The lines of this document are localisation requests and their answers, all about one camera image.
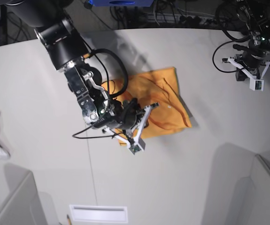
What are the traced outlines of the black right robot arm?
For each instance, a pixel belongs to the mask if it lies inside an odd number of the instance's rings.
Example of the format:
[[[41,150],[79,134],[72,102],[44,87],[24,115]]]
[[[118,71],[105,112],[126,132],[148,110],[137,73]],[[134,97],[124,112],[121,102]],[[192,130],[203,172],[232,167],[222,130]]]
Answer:
[[[85,122],[93,128],[135,129],[145,122],[145,110],[137,99],[121,103],[116,97],[128,86],[129,76],[121,59],[108,49],[89,51],[70,16],[56,0],[9,0],[5,4],[27,25],[34,28],[56,70],[64,72],[75,94]],[[114,93],[102,87],[100,72],[85,63],[85,57],[99,53],[112,56],[123,73],[123,86]]]

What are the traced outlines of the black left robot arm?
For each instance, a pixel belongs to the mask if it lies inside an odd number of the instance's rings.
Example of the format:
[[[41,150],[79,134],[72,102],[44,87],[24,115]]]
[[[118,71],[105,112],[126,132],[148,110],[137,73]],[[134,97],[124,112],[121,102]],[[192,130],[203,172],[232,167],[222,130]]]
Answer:
[[[235,3],[237,17],[245,23],[247,32],[242,38],[233,37],[221,24],[221,11],[231,3]],[[221,31],[230,39],[218,46],[213,55],[212,63],[214,67],[222,73],[235,73],[236,80],[242,82],[247,78],[255,78],[258,82],[263,78],[266,70],[270,67],[270,62],[264,62],[270,54],[270,22],[265,14],[264,5],[256,0],[225,0],[215,12],[215,19]],[[233,44],[233,49],[242,51],[235,57],[223,58],[223,63],[236,63],[235,70],[224,71],[217,67],[214,58],[216,52],[227,44]]]

